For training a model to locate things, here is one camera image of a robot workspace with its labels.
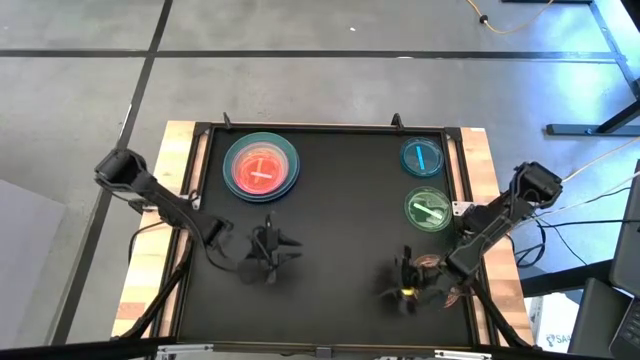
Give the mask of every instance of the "red petri dish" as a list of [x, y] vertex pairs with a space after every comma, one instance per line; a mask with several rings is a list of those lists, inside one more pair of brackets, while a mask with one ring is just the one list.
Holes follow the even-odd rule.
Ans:
[[231, 166], [233, 181], [253, 195], [273, 192], [282, 185], [289, 171], [286, 154], [276, 145], [254, 143], [240, 150]]

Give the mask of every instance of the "blue petri dish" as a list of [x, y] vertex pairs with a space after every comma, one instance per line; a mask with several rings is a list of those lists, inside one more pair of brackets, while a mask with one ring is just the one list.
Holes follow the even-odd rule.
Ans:
[[[256, 143], [269, 143], [278, 147], [286, 155], [288, 163], [288, 173], [283, 183], [278, 186], [278, 188], [266, 194], [250, 194], [244, 191], [236, 184], [233, 177], [233, 160], [236, 158], [236, 155], [246, 147]], [[295, 147], [282, 136], [268, 132], [253, 133], [240, 138], [231, 145], [224, 157], [222, 165], [223, 178], [229, 190], [242, 200], [256, 203], [273, 201], [287, 193], [295, 184], [299, 173], [300, 159]]]
[[411, 138], [400, 150], [402, 167], [411, 175], [429, 177], [436, 175], [444, 164], [442, 150], [427, 138]]

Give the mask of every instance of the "green petri dish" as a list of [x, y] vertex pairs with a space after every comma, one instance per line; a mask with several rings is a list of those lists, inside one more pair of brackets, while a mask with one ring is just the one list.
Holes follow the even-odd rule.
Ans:
[[438, 232], [451, 222], [451, 201], [439, 190], [423, 186], [413, 189], [404, 201], [409, 222], [426, 232]]

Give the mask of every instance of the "black cable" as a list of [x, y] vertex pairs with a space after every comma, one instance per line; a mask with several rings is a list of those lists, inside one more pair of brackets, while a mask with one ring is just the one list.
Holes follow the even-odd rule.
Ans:
[[500, 309], [491, 300], [491, 296], [484, 290], [482, 284], [478, 280], [471, 283], [471, 288], [478, 297], [478, 300], [482, 303], [485, 312], [495, 323], [496, 327], [502, 333], [502, 336], [507, 341], [507, 344], [512, 347], [519, 348], [531, 348], [531, 345], [527, 344], [516, 332], [516, 330], [509, 325], [509, 322], [505, 319], [504, 315], [500, 312]]
[[[175, 205], [173, 202], [171, 202], [166, 197], [162, 196], [161, 194], [158, 194], [158, 196], [161, 197], [161, 198], [164, 198], [169, 204], [171, 204], [171, 206], [173, 206], [173, 208], [176, 211], [178, 211], [180, 213], [180, 215], [182, 215], [183, 220], [189, 223], [189, 225], [187, 226], [187, 228], [188, 228], [187, 230], [190, 230], [189, 232], [193, 236], [198, 238], [198, 240], [200, 240], [199, 242], [202, 243], [204, 251], [205, 251], [205, 254], [207, 254], [207, 246], [206, 246], [206, 244], [204, 242], [204, 237], [202, 236], [202, 232], [196, 226], [196, 224], [193, 221], [193, 219], [188, 217], [187, 214], [185, 214], [185, 212], [179, 206]], [[142, 229], [138, 229], [138, 231], [136, 231], [136, 233], [140, 233], [141, 231], [144, 231], [145, 229], [148, 229], [148, 228], [150, 228], [152, 226], [157, 226], [157, 225], [159, 225], [161, 223], [162, 222], [146, 226], [146, 227], [144, 227]], [[166, 301], [166, 299], [169, 296], [170, 292], [173, 291], [173, 288], [180, 281], [180, 279], [182, 279], [182, 277], [184, 276], [184, 273], [186, 272], [186, 265], [187, 265], [187, 262], [189, 261], [190, 255], [191, 255], [192, 245], [193, 245], [193, 240], [186, 242], [185, 249], [184, 249], [184, 252], [182, 253], [182, 257], [180, 259], [180, 262], [178, 262], [178, 264], [173, 269], [173, 272], [171, 272], [171, 275], [169, 276], [167, 282], [163, 285], [162, 288], [160, 288], [160, 290], [158, 292], [158, 295], [153, 299], [153, 301], [147, 307], [147, 309], [142, 314], [142, 316], [140, 316], [136, 320], [136, 322], [134, 323], [133, 327], [131, 329], [129, 329], [126, 333], [124, 333], [121, 336], [122, 338], [133, 338], [133, 337], [140, 338], [142, 336], [142, 334], [144, 333], [144, 331], [146, 330], [146, 328], [149, 327], [149, 324], [151, 323], [151, 321], [153, 320], [153, 318], [155, 317], [157, 312], [160, 310], [162, 304]], [[224, 268], [222, 266], [219, 266], [218, 264], [216, 264], [212, 260], [210, 260], [210, 262], [212, 263], [212, 265], [214, 265], [215, 267], [217, 267], [217, 268], [219, 268], [221, 270], [233, 271], [233, 270], [230, 270], [230, 269], [226, 269], [226, 268]]]
[[592, 202], [594, 202], [596, 200], [600, 200], [600, 199], [602, 199], [604, 197], [611, 196], [611, 195], [616, 195], [616, 194], [619, 194], [619, 193], [621, 193], [621, 192], [623, 192], [625, 190], [630, 190], [630, 189], [631, 189], [631, 186], [627, 186], [626, 188], [622, 188], [622, 189], [620, 189], [618, 191], [614, 191], [612, 193], [602, 194], [602, 195], [598, 196], [597, 198], [594, 198], [594, 199], [591, 199], [591, 200], [587, 201], [585, 204], [592, 203]]
[[[204, 254], [207, 258], [207, 260], [209, 261], [209, 263], [211, 265], [213, 265], [215, 268], [220, 269], [222, 271], [226, 271], [226, 272], [235, 272], [234, 269], [228, 269], [222, 265], [218, 265], [216, 264], [215, 261], [213, 261], [213, 259], [211, 258], [211, 256], [209, 255], [209, 252], [207, 251], [207, 244], [205, 243], [205, 239], [204, 236], [202, 235], [202, 232], [200, 231], [200, 229], [196, 226], [195, 222], [189, 217], [187, 216], [187, 214], [184, 213], [184, 211], [182, 211], [182, 209], [180, 209], [179, 206], [177, 206], [176, 204], [174, 204], [171, 200], [167, 199], [166, 197], [164, 197], [163, 195], [158, 194], [158, 196], [164, 198], [169, 204], [171, 204], [171, 206], [180, 213], [180, 215], [182, 215], [182, 217], [184, 218], [183, 220], [185, 220], [186, 222], [189, 223], [189, 228], [192, 230], [193, 235], [195, 235], [195, 237], [197, 238], [198, 242], [202, 244], [202, 249], [204, 250]], [[219, 246], [219, 243], [216, 239], [215, 244], [212, 246], [212, 248], [215, 250], [217, 249]]]
[[133, 247], [135, 246], [135, 242], [136, 242], [136, 238], [138, 237], [138, 235], [146, 230], [149, 230], [153, 227], [156, 227], [160, 224], [164, 224], [164, 221], [158, 221], [157, 223], [153, 223], [151, 225], [147, 225], [144, 227], [141, 227], [140, 229], [136, 230], [136, 232], [133, 233], [133, 235], [131, 235], [131, 239], [129, 240], [129, 260], [128, 263], [131, 263], [131, 257], [133, 256]]
[[[112, 191], [109, 191], [109, 192], [110, 192], [110, 193], [111, 193], [111, 195], [112, 195], [113, 197], [115, 197], [116, 199], [120, 199], [120, 200], [122, 200], [122, 201], [124, 201], [124, 202], [126, 202], [126, 203], [129, 203], [129, 200], [128, 200], [128, 199], [125, 199], [124, 197], [122, 197], [122, 196], [120, 196], [120, 195], [117, 195], [117, 194], [115, 194], [115, 193], [114, 193], [114, 192], [112, 192]], [[196, 196], [196, 197], [193, 197], [193, 195], [194, 195], [194, 194], [196, 194], [196, 193], [197, 193], [197, 190], [192, 190], [192, 191], [189, 193], [189, 201], [194, 202], [195, 200], [197, 200], [197, 199], [198, 199], [198, 197], [197, 197], [197, 196]], [[140, 229], [136, 230], [136, 231], [133, 233], [133, 235], [131, 235], [131, 239], [129, 240], [129, 260], [128, 260], [128, 263], [131, 263], [131, 257], [133, 256], [133, 247], [135, 246], [134, 244], [135, 244], [135, 241], [136, 241], [136, 238], [138, 237], [138, 235], [140, 235], [140, 233], [141, 233], [141, 232], [146, 231], [146, 230], [149, 230], [149, 229], [151, 229], [151, 228], [153, 228], [153, 227], [156, 227], [156, 226], [158, 226], [158, 225], [160, 225], [160, 224], [164, 224], [164, 221], [158, 221], [157, 223], [153, 223], [153, 224], [151, 224], [151, 225], [147, 225], [147, 226], [145, 226], [145, 227], [141, 227]]]
[[568, 223], [561, 224], [549, 224], [545, 221], [546, 226], [542, 226], [544, 228], [556, 228], [560, 226], [568, 226], [568, 225], [584, 225], [584, 224], [609, 224], [609, 223], [640, 223], [640, 219], [620, 219], [620, 220], [591, 220], [591, 221], [572, 221]]
[[513, 250], [513, 255], [515, 255], [516, 254], [516, 243], [513, 241], [513, 238], [511, 237], [511, 235], [504, 234], [504, 236], [506, 236], [507, 239], [509, 239], [509, 241], [511, 241], [511, 249]]
[[[564, 244], [564, 246], [566, 246], [566, 248], [567, 248], [567, 249], [568, 249], [568, 250], [573, 254], [573, 256], [575, 256], [575, 257], [576, 257], [576, 259], [580, 260], [580, 262], [581, 262], [582, 264], [584, 264], [585, 266], [587, 265], [587, 263], [586, 263], [584, 260], [582, 260], [582, 258], [581, 258], [578, 254], [576, 254], [576, 252], [575, 252], [575, 251], [573, 251], [573, 249], [571, 248], [571, 246], [569, 246], [569, 244], [565, 241], [564, 237], [562, 237], [562, 234], [560, 233], [560, 230], [558, 230], [558, 229], [556, 228], [556, 226], [551, 225], [551, 224], [549, 224], [548, 222], [546, 222], [546, 221], [544, 221], [544, 220], [542, 220], [542, 219], [540, 219], [540, 221], [542, 221], [543, 223], [547, 224], [547, 226], [546, 226], [546, 227], [551, 227], [551, 228], [553, 228], [553, 230], [555, 230], [555, 231], [556, 231], [556, 233], [558, 234], [558, 236], [560, 237], [560, 240], [562, 241], [562, 243]], [[540, 228], [540, 230], [541, 230], [541, 231], [544, 231], [544, 230], [543, 230], [543, 226], [542, 226], [542, 225], [540, 225], [540, 223], [538, 223], [538, 227]]]
[[113, 196], [113, 197], [114, 197], [114, 198], [116, 198], [116, 199], [122, 200], [122, 201], [124, 201], [124, 202], [126, 202], [126, 203], [128, 203], [128, 202], [129, 202], [129, 199], [124, 198], [124, 197], [122, 197], [122, 196], [120, 196], [120, 195], [118, 195], [118, 194], [114, 193], [113, 191], [109, 191], [109, 193], [111, 194], [111, 196]]
[[[544, 229], [540, 228], [540, 237], [541, 237], [541, 243], [535, 246], [532, 246], [530, 248], [527, 249], [523, 249], [520, 251], [517, 251], [514, 253], [514, 255], [519, 255], [519, 254], [523, 254], [522, 256], [520, 256], [520, 258], [518, 258], [516, 260], [516, 266], [520, 269], [526, 269], [526, 268], [530, 268], [532, 266], [534, 266], [535, 264], [538, 263], [538, 261], [540, 261], [540, 259], [542, 259], [542, 256], [544, 255], [546, 249], [547, 249], [547, 233], [544, 231]], [[527, 264], [523, 264], [522, 262], [524, 261], [524, 259], [529, 256], [529, 254], [536, 250], [536, 249], [540, 249], [540, 251], [538, 251], [538, 254], [536, 255], [535, 259], [533, 259], [532, 262], [527, 263]]]

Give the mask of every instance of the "cable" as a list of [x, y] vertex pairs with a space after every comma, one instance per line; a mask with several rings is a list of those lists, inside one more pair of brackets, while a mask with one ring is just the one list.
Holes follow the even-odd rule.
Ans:
[[622, 189], [617, 190], [617, 191], [614, 191], [614, 192], [612, 192], [612, 193], [608, 193], [608, 194], [600, 195], [600, 196], [598, 196], [598, 197], [596, 197], [596, 198], [593, 198], [593, 199], [591, 199], [591, 200], [587, 201], [585, 204], [592, 203], [592, 202], [594, 202], [594, 201], [596, 201], [596, 200], [600, 200], [600, 199], [602, 199], [603, 197], [607, 197], [607, 196], [611, 196], [611, 195], [617, 195], [617, 194], [619, 194], [619, 193], [621, 193], [621, 192], [623, 192], [623, 191], [630, 190], [630, 189], [631, 189], [631, 186], [627, 186], [626, 188], [622, 188]]
[[113, 196], [113, 197], [114, 197], [114, 198], [116, 198], [116, 199], [122, 200], [122, 201], [124, 201], [124, 202], [126, 202], [126, 203], [128, 203], [128, 202], [129, 202], [129, 199], [126, 199], [126, 198], [124, 198], [124, 197], [122, 197], [122, 196], [120, 196], [120, 195], [118, 195], [118, 194], [114, 193], [113, 191], [109, 191], [109, 193], [111, 194], [111, 196]]
[[515, 243], [515, 241], [513, 241], [513, 238], [509, 234], [504, 234], [504, 236], [506, 236], [509, 239], [509, 241], [511, 241], [511, 249], [513, 250], [513, 255], [515, 255], [516, 254], [516, 243]]
[[581, 205], [585, 205], [585, 204], [592, 203], [592, 202], [594, 202], [594, 201], [596, 201], [596, 200], [602, 199], [603, 197], [607, 197], [607, 196], [615, 195], [615, 194], [619, 193], [620, 191], [614, 191], [614, 190], [616, 190], [616, 189], [617, 189], [617, 188], [619, 188], [620, 186], [624, 185], [624, 184], [625, 184], [625, 183], [627, 183], [628, 181], [633, 180], [633, 179], [634, 179], [635, 177], [637, 177], [638, 175], [640, 175], [640, 171], [638, 171], [638, 172], [634, 173], [633, 175], [631, 175], [631, 177], [629, 177], [629, 178], [627, 178], [627, 179], [624, 179], [624, 180], [623, 180], [621, 183], [619, 183], [618, 185], [615, 185], [614, 187], [612, 187], [612, 188], [608, 189], [607, 191], [603, 192], [602, 194], [600, 194], [600, 195], [598, 195], [598, 196], [596, 196], [596, 197], [594, 197], [594, 198], [592, 198], [592, 199], [589, 199], [589, 200], [586, 200], [586, 201], [582, 201], [582, 202], [579, 202], [579, 203], [576, 203], [576, 204], [573, 204], [573, 205], [569, 205], [569, 206], [563, 206], [563, 207], [561, 207], [561, 208], [559, 208], [559, 209], [557, 209], [557, 210], [546, 211], [546, 212], [541, 213], [540, 215], [534, 215], [534, 216], [532, 216], [532, 217], [531, 217], [531, 219], [526, 220], [526, 221], [523, 221], [522, 223], [520, 223], [520, 225], [518, 225], [518, 227], [520, 227], [520, 226], [522, 226], [522, 225], [525, 225], [525, 224], [528, 224], [528, 223], [530, 223], [531, 221], [533, 221], [534, 219], [540, 219], [540, 218], [541, 218], [541, 217], [543, 217], [543, 216], [549, 216], [549, 215], [551, 215], [551, 214], [557, 214], [557, 213], [559, 213], [559, 212], [561, 212], [561, 211], [569, 210], [569, 209], [574, 208], [574, 207], [577, 207], [577, 206], [581, 206]]
[[[165, 196], [158, 194], [158, 196], [160, 196], [161, 198], [164, 198], [169, 204], [171, 204], [171, 206], [180, 213], [180, 215], [182, 215], [182, 217], [184, 218], [183, 220], [187, 221], [189, 223], [189, 228], [191, 229], [191, 232], [193, 233], [193, 235], [195, 235], [195, 237], [198, 239], [198, 242], [202, 244], [202, 249], [204, 250], [204, 254], [207, 257], [207, 260], [209, 261], [209, 263], [211, 265], [213, 265], [215, 268], [218, 268], [222, 271], [226, 271], [226, 272], [235, 272], [234, 269], [228, 269], [224, 266], [218, 265], [216, 264], [215, 261], [213, 261], [213, 259], [211, 259], [211, 256], [209, 255], [209, 252], [207, 251], [207, 244], [205, 243], [204, 240], [204, 236], [202, 235], [202, 232], [200, 231], [200, 229], [196, 226], [195, 222], [193, 221], [193, 219], [191, 219], [189, 216], [187, 216], [187, 214], [184, 213], [184, 211], [182, 211], [182, 209], [180, 209], [179, 206], [177, 206], [176, 204], [174, 204], [170, 199], [167, 199]], [[218, 247], [218, 242], [216, 241], [215, 245], [212, 246], [212, 248], [215, 250]]]
[[[176, 206], [169, 199], [167, 199], [166, 197], [162, 196], [161, 194], [158, 194], [158, 196], [161, 197], [161, 198], [164, 198], [165, 200], [167, 200], [171, 204], [171, 206], [173, 206], [173, 208], [176, 211], [178, 211], [184, 217], [184, 220], [189, 222], [189, 224], [191, 225], [190, 228], [195, 233], [195, 236], [202, 240], [202, 244], [204, 246], [204, 250], [205, 250], [205, 253], [206, 253], [207, 249], [206, 249], [206, 246], [204, 244], [204, 238], [202, 236], [202, 233], [200, 232], [200, 229], [198, 229], [195, 226], [194, 221], [190, 217], [188, 217], [184, 213], [184, 211], [182, 209], [180, 209], [179, 206]], [[151, 228], [153, 226], [157, 226], [157, 225], [159, 225], [161, 223], [162, 222], [159, 222], [159, 223], [156, 223], [156, 224], [152, 224], [152, 225], [146, 226], [146, 227], [136, 231], [136, 233], [134, 233], [134, 237], [132, 237], [132, 242], [130, 243], [130, 250], [129, 250], [130, 254], [131, 254], [131, 244], [133, 243], [133, 241], [135, 241], [135, 235], [137, 235], [137, 233], [140, 233], [140, 232], [142, 232], [142, 231], [144, 231], [146, 229], [149, 229], [149, 228]], [[121, 338], [123, 338], [123, 339], [125, 339], [125, 338], [138, 338], [139, 339], [143, 335], [145, 329], [147, 329], [149, 327], [149, 325], [151, 324], [151, 321], [153, 321], [153, 318], [156, 316], [158, 311], [161, 309], [162, 304], [167, 300], [167, 298], [171, 294], [171, 291], [173, 291], [173, 289], [175, 288], [176, 284], [184, 276], [185, 269], [186, 269], [185, 266], [186, 266], [187, 261], [189, 260], [189, 258], [191, 256], [192, 246], [193, 246], [193, 240], [187, 241], [185, 243], [184, 251], [182, 252], [182, 257], [180, 258], [180, 261], [174, 267], [173, 271], [171, 272], [171, 275], [167, 278], [166, 283], [164, 283], [163, 286], [158, 291], [158, 295], [156, 295], [156, 297], [153, 299], [153, 301], [151, 301], [149, 306], [146, 308], [144, 313], [136, 320], [136, 322], [133, 324], [131, 329], [129, 329], [127, 332], [125, 332], [121, 336]]]
[[[129, 203], [129, 200], [128, 200], [128, 199], [125, 199], [124, 197], [122, 197], [122, 196], [120, 196], [120, 195], [117, 195], [117, 194], [115, 194], [115, 193], [114, 193], [114, 192], [112, 192], [112, 191], [109, 191], [109, 192], [110, 192], [110, 193], [111, 193], [111, 195], [112, 195], [113, 197], [115, 197], [116, 199], [120, 199], [120, 200], [122, 200], [122, 201], [124, 201], [124, 202], [126, 202], [126, 203]], [[194, 194], [196, 194], [196, 193], [197, 193], [197, 191], [196, 191], [196, 190], [193, 190], [193, 191], [191, 191], [191, 192], [189, 193], [189, 201], [193, 202], [193, 201], [197, 200], [197, 198], [198, 198], [197, 196], [196, 196], [196, 197], [193, 197], [193, 195], [194, 195]], [[133, 233], [133, 235], [131, 235], [131, 239], [129, 239], [129, 260], [128, 260], [128, 263], [131, 263], [131, 257], [133, 256], [133, 247], [135, 246], [134, 244], [135, 244], [135, 241], [136, 241], [136, 238], [138, 237], [138, 235], [140, 235], [140, 233], [142, 233], [142, 232], [144, 232], [144, 231], [147, 231], [147, 230], [149, 230], [149, 229], [151, 229], [151, 228], [153, 228], [153, 227], [156, 227], [156, 226], [158, 226], [158, 225], [160, 225], [160, 224], [164, 224], [164, 221], [158, 221], [158, 222], [153, 223], [153, 224], [151, 224], [151, 225], [147, 225], [147, 226], [141, 227], [140, 229], [136, 230], [136, 231]]]
[[598, 162], [598, 161], [600, 161], [600, 160], [604, 159], [605, 157], [607, 157], [607, 156], [609, 156], [609, 155], [611, 155], [611, 154], [615, 153], [616, 151], [621, 150], [621, 149], [623, 149], [623, 148], [625, 148], [625, 147], [627, 147], [627, 146], [629, 146], [629, 145], [631, 145], [631, 144], [633, 144], [633, 143], [635, 143], [636, 141], [639, 141], [639, 140], [640, 140], [640, 137], [637, 137], [637, 138], [635, 138], [635, 139], [633, 139], [633, 140], [631, 140], [631, 141], [627, 142], [627, 143], [626, 143], [626, 144], [624, 144], [624, 145], [618, 146], [617, 148], [615, 148], [615, 149], [613, 149], [613, 150], [607, 151], [606, 153], [604, 153], [604, 154], [602, 154], [602, 155], [598, 156], [597, 158], [595, 158], [595, 159], [593, 159], [593, 160], [589, 161], [586, 165], [584, 165], [584, 166], [583, 166], [583, 167], [581, 167], [580, 169], [578, 169], [578, 170], [574, 171], [573, 173], [571, 173], [569, 176], [567, 176], [566, 178], [564, 178], [564, 179], [562, 180], [562, 182], [563, 182], [563, 183], [565, 183], [565, 182], [567, 182], [567, 181], [569, 181], [569, 180], [573, 179], [576, 175], [580, 174], [582, 171], [584, 171], [584, 170], [585, 170], [586, 168], [588, 168], [589, 166], [591, 166], [591, 165], [595, 164], [596, 162]]
[[156, 227], [158, 225], [164, 224], [164, 221], [158, 221], [157, 223], [153, 223], [151, 225], [147, 225], [144, 227], [141, 227], [140, 229], [136, 230], [136, 232], [133, 233], [133, 235], [131, 235], [131, 239], [129, 240], [129, 260], [128, 263], [131, 263], [131, 257], [133, 256], [133, 247], [135, 246], [135, 242], [136, 242], [136, 238], [138, 237], [138, 235], [143, 232], [143, 231], [147, 231], [153, 227]]
[[[520, 250], [518, 252], [515, 252], [514, 255], [520, 255], [522, 254], [522, 256], [520, 256], [520, 258], [518, 258], [516, 260], [516, 266], [520, 269], [526, 269], [526, 268], [530, 268], [532, 266], [534, 266], [535, 264], [538, 263], [538, 261], [540, 261], [540, 259], [542, 259], [542, 256], [544, 255], [544, 252], [547, 249], [547, 233], [544, 231], [544, 229], [539, 228], [540, 229], [540, 237], [541, 237], [541, 243], [538, 245], [534, 245], [530, 248], [524, 249], [524, 250]], [[536, 258], [533, 259], [532, 262], [528, 263], [528, 264], [522, 264], [522, 262], [524, 261], [524, 259], [529, 256], [529, 254], [536, 249], [540, 249], [540, 251], [538, 251], [538, 254], [536, 255]]]
[[553, 224], [553, 225], [545, 221], [545, 224], [547, 224], [547, 226], [543, 226], [543, 228], [550, 228], [550, 227], [556, 228], [556, 227], [568, 226], [568, 225], [609, 224], [609, 223], [623, 223], [623, 224], [640, 223], [640, 219], [573, 221], [573, 222]]
[[531, 25], [537, 18], [538, 16], [542, 15], [542, 13], [547, 10], [549, 8], [549, 6], [551, 6], [551, 4], [553, 4], [554, 0], [549, 0], [549, 2], [542, 7], [542, 9], [540, 9], [540, 11], [538, 11], [537, 14], [535, 14], [529, 21], [525, 22], [524, 24], [521, 24], [519, 26], [516, 26], [515, 28], [511, 29], [511, 30], [496, 30], [493, 26], [491, 26], [491, 24], [489, 24], [489, 17], [487, 15], [484, 15], [480, 9], [478, 9], [478, 6], [473, 2], [473, 0], [467, 0], [467, 2], [469, 3], [469, 5], [471, 5], [471, 7], [473, 7], [473, 10], [476, 11], [476, 13], [478, 14], [478, 16], [480, 16], [480, 23], [486, 25], [489, 30], [493, 31], [496, 34], [499, 35], [506, 35], [506, 34], [510, 34], [510, 33], [514, 33], [516, 31], [522, 30], [525, 27]]
[[[587, 263], [586, 263], [584, 260], [582, 260], [582, 258], [581, 258], [580, 256], [578, 256], [578, 254], [576, 254], [576, 252], [575, 252], [575, 251], [573, 251], [573, 249], [571, 248], [571, 246], [569, 246], [569, 244], [567, 244], [567, 242], [564, 240], [564, 238], [562, 237], [562, 234], [560, 233], [560, 230], [558, 230], [558, 229], [556, 228], [556, 226], [557, 226], [557, 225], [551, 225], [551, 224], [549, 224], [548, 222], [546, 222], [546, 221], [544, 221], [544, 220], [540, 220], [540, 221], [542, 221], [543, 223], [547, 224], [547, 226], [545, 226], [545, 227], [551, 227], [551, 228], [553, 228], [553, 230], [555, 230], [555, 231], [556, 231], [556, 233], [558, 233], [558, 236], [560, 237], [560, 240], [562, 241], [562, 243], [564, 244], [564, 246], [566, 246], [566, 247], [567, 247], [567, 249], [568, 249], [568, 250], [573, 254], [573, 256], [575, 256], [575, 257], [576, 257], [576, 259], [580, 260], [580, 262], [581, 262], [582, 264], [584, 264], [585, 266], [587, 266]], [[543, 230], [543, 226], [542, 226], [542, 225], [540, 225], [540, 223], [539, 223], [539, 222], [538, 222], [538, 227], [540, 228], [540, 230], [541, 230], [541, 231], [544, 231], [544, 230]]]

